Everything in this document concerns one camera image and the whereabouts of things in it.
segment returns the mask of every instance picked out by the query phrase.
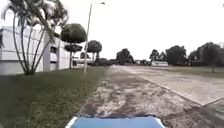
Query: white building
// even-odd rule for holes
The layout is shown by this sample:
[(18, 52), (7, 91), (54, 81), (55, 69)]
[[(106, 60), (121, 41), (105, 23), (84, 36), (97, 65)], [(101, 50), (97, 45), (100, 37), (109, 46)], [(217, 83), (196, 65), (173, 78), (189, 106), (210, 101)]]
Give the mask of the white building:
[[(16, 50), (14, 47), (13, 40), (13, 29), (12, 27), (3, 27), (3, 44), (4, 47), (0, 48), (0, 75), (10, 75), (10, 74), (19, 74), (23, 73), (23, 70), (18, 61)], [(24, 47), (27, 48), (27, 42), (29, 37), (30, 30), (27, 28), (24, 30)], [(29, 58), (33, 58), (35, 50), (40, 39), (41, 32), (39, 30), (34, 30), (30, 43), (30, 50), (28, 52)], [(21, 52), (21, 43), (20, 43), (20, 28), (16, 28), (16, 39), (18, 49)], [(49, 40), (48, 34), (44, 35), (43, 40), (41, 40), (39, 51), (37, 52), (40, 55), (44, 44)], [(65, 69), (69, 67), (69, 53), (64, 50), (64, 42), (60, 39), (55, 38), (55, 43), (50, 44), (40, 61), (40, 64), (37, 68), (37, 72), (40, 71), (50, 71), (55, 69)]]

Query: sky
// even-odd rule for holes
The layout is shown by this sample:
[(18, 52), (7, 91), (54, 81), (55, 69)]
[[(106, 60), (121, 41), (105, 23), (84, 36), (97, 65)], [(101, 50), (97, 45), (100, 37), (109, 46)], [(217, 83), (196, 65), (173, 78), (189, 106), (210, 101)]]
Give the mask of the sky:
[[(101, 57), (112, 59), (128, 48), (134, 59), (149, 59), (153, 49), (165, 51), (185, 46), (187, 53), (206, 42), (224, 42), (224, 0), (61, 0), (69, 23), (87, 28), (92, 8), (89, 40), (103, 46)], [(0, 10), (7, 5), (1, 0)], [(1, 25), (12, 25), (7, 16)]]

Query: lawn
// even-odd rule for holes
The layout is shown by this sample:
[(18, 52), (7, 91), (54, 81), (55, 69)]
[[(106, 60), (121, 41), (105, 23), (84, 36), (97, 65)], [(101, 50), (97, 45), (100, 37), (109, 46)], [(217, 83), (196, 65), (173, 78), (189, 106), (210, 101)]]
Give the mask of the lawn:
[(106, 68), (0, 77), (4, 128), (63, 128), (98, 86)]
[(161, 70), (180, 72), (189, 75), (199, 75), (213, 78), (224, 78), (224, 68), (216, 67), (215, 73), (211, 73), (210, 67), (167, 67)]

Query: street lamp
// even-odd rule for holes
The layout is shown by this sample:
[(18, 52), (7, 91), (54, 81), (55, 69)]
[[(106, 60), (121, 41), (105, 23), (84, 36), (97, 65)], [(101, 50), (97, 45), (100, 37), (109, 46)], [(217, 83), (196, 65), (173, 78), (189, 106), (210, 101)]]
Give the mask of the street lamp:
[(90, 18), (91, 18), (92, 6), (93, 6), (94, 4), (102, 4), (102, 5), (105, 5), (104, 2), (101, 2), (101, 3), (92, 3), (92, 4), (90, 5), (90, 10), (89, 10), (89, 21), (88, 21), (87, 37), (86, 37), (86, 46), (85, 46), (84, 74), (86, 74), (86, 70), (87, 70), (87, 49), (88, 49), (89, 25), (90, 25)]

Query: road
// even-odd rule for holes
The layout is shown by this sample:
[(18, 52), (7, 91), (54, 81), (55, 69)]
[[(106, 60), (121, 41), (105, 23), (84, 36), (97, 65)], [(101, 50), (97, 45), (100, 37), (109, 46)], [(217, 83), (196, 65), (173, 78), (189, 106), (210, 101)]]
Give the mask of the road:
[(224, 85), (222, 80), (147, 67), (112, 66), (81, 116), (155, 116), (168, 128), (213, 128), (214, 122), (202, 108), (223, 98), (221, 85)]

